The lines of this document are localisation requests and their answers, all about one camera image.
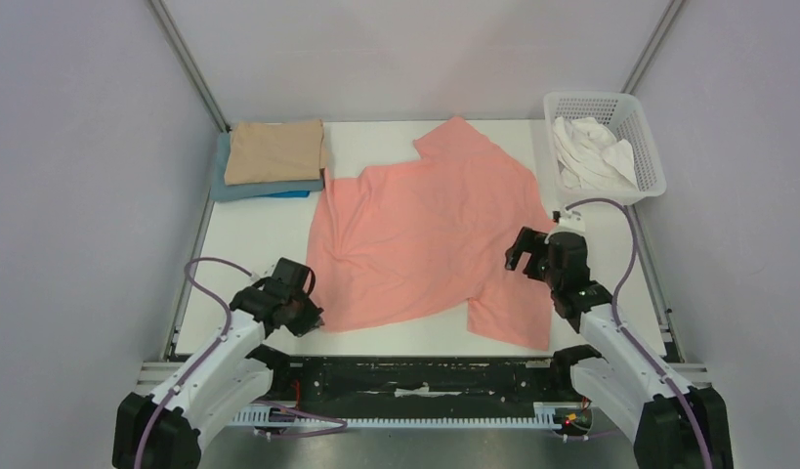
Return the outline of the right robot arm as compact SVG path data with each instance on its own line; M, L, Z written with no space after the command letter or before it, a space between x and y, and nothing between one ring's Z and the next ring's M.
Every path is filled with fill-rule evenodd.
M521 228L506 251L513 271L545 283L556 313L585 339L552 357L549 383L563 399L598 407L630 441L640 468L731 468L727 406L644 343L622 316L616 295L590 277L585 238Z

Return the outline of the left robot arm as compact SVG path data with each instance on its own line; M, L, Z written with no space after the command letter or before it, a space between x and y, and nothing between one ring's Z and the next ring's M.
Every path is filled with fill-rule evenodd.
M115 468L196 468L214 437L262 396L279 399L292 384L278 364L286 355L265 341L284 327L297 337L322 326L311 298L314 271L281 258L267 277L245 268L250 284L230 301L194 277L189 283L215 300L224 323L178 369L149 393L130 393L116 413L111 464Z

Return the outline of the pink t shirt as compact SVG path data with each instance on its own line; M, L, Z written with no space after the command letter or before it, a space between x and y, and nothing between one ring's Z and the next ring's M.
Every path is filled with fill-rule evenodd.
M505 266L521 229L554 226L536 177L461 117L414 147L416 160L325 181L307 248L325 329L418 320L466 304L470 332L547 349L548 288Z

